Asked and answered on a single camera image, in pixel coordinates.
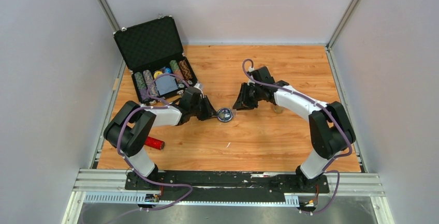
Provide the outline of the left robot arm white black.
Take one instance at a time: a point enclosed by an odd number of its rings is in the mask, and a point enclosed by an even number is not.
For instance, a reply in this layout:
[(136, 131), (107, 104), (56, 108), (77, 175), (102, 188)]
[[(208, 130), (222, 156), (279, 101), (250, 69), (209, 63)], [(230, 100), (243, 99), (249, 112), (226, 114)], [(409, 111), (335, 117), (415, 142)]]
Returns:
[(164, 106), (141, 106), (126, 102), (104, 130), (104, 138), (114, 147), (139, 175), (145, 189), (158, 184), (158, 166), (144, 149), (153, 127), (181, 126), (191, 117), (200, 121), (216, 118), (218, 112), (202, 90), (187, 88), (181, 97)]

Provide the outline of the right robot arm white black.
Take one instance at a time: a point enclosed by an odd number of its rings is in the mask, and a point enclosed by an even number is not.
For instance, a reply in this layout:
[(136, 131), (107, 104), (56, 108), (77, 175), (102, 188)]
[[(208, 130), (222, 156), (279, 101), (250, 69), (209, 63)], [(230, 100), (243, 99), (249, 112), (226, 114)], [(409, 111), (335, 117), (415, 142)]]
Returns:
[(296, 186), (301, 191), (310, 191), (316, 178), (333, 161), (353, 152), (356, 135), (343, 105), (334, 101), (327, 103), (299, 92), (285, 81), (275, 81), (266, 66), (245, 71), (249, 78), (242, 83), (233, 109), (252, 110), (260, 101), (290, 110), (309, 124), (312, 150), (307, 159), (297, 168)]

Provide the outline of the clear pill bottle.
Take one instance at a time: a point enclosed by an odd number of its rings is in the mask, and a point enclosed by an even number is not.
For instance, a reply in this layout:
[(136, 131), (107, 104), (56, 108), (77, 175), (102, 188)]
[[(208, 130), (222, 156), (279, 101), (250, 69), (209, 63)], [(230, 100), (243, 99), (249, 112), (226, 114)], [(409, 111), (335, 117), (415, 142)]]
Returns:
[(272, 106), (272, 110), (276, 114), (282, 114), (284, 112), (284, 107), (281, 107), (281, 106), (278, 106), (278, 105), (273, 105)]

